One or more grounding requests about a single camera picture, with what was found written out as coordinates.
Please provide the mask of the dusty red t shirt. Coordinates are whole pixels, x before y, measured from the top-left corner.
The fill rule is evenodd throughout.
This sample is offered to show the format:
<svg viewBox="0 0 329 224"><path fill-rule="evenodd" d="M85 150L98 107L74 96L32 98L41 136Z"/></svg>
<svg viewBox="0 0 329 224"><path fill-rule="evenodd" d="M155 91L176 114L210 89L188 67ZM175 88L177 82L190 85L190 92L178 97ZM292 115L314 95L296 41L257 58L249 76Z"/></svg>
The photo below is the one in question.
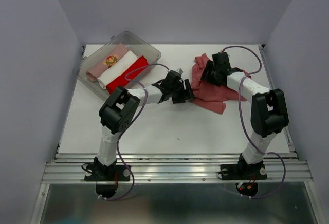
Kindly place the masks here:
<svg viewBox="0 0 329 224"><path fill-rule="evenodd" d="M225 101L237 101L238 93L225 86L218 87L204 80L201 80L202 73L206 67L206 63L209 60L210 59L205 53L201 56L196 56L194 59L195 64L191 70L191 89L195 99L192 100L192 103L222 115L226 108Z"/></svg>

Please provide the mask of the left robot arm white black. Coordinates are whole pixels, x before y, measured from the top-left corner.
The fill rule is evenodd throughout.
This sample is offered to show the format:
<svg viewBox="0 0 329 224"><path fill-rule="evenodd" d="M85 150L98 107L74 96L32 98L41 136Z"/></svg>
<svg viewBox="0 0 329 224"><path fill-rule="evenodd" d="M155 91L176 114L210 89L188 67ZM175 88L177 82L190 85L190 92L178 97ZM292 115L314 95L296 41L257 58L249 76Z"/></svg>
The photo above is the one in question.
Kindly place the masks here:
<svg viewBox="0 0 329 224"><path fill-rule="evenodd" d="M99 110L102 136L100 148L94 160L82 167L85 181L129 181L131 166L119 153L119 141L148 104L160 104L167 100L184 103L195 98L189 80L183 80L180 72L170 70L166 77L140 89L117 87Z"/></svg>

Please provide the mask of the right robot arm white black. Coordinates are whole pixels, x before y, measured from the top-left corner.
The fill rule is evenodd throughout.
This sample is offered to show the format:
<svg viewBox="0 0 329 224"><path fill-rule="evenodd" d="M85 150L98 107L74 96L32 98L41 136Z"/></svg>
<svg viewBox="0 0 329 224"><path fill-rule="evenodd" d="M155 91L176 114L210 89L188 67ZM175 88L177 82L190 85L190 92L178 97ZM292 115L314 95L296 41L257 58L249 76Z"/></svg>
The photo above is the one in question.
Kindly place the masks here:
<svg viewBox="0 0 329 224"><path fill-rule="evenodd" d="M220 166L220 178L267 179L264 156L271 141L289 123L283 91L262 86L241 69L231 67L229 55L225 52L212 55L202 73L202 80L232 89L238 93L239 98L245 98L251 104L252 134L247 137L249 143L236 164Z"/></svg>

